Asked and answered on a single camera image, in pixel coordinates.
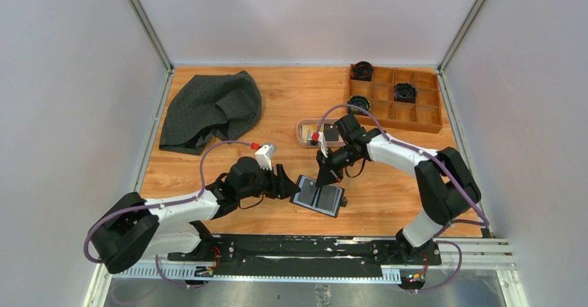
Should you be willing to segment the pink oval plastic tray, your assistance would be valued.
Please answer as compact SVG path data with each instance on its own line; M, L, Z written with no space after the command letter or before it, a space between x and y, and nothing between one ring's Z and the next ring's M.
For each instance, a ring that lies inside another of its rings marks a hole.
M324 135L324 140L328 148L339 148L345 145L343 138L340 136L334 123L337 119L327 118L321 125L320 132ZM304 148L316 148L317 145L312 142L312 134L316 131L320 119L302 119L296 127L297 141Z

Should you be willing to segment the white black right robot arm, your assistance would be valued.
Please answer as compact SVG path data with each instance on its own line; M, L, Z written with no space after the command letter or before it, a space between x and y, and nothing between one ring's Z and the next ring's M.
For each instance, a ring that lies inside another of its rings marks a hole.
M319 187L339 183L348 166L363 160L389 165L416 179L422 210L396 235L393 249L400 261L416 262L426 245L470 209L478 215L479 226L488 224L478 205L481 191L455 148L419 147L393 137L380 123L367 131L353 114L334 125L344 142L337 150L327 147L324 132L309 135L309 141L319 147L315 180Z

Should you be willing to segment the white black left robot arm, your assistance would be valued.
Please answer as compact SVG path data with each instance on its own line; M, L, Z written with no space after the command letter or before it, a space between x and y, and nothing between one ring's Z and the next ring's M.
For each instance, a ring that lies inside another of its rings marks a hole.
M126 271L142 258L170 253L207 259L212 242L198 222L226 216L248 197L285 199L300 191L281 164L266 170L252 157L241 157L203 190L165 199L124 195L89 230L88 244L97 263L111 274Z

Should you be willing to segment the gold credit card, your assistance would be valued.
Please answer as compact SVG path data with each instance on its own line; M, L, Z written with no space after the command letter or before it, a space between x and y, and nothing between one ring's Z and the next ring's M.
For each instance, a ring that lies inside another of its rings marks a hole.
M300 138L303 144L308 144L309 139L312 139L312 134L316 132L317 125L303 124L300 128Z

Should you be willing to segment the black leather card holder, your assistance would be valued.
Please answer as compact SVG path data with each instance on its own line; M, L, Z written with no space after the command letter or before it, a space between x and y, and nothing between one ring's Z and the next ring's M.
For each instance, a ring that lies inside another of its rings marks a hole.
M326 216L336 218L341 208L347 206L345 189L327 185L318 188L316 180L300 175L297 179L300 191L291 197L290 202Z

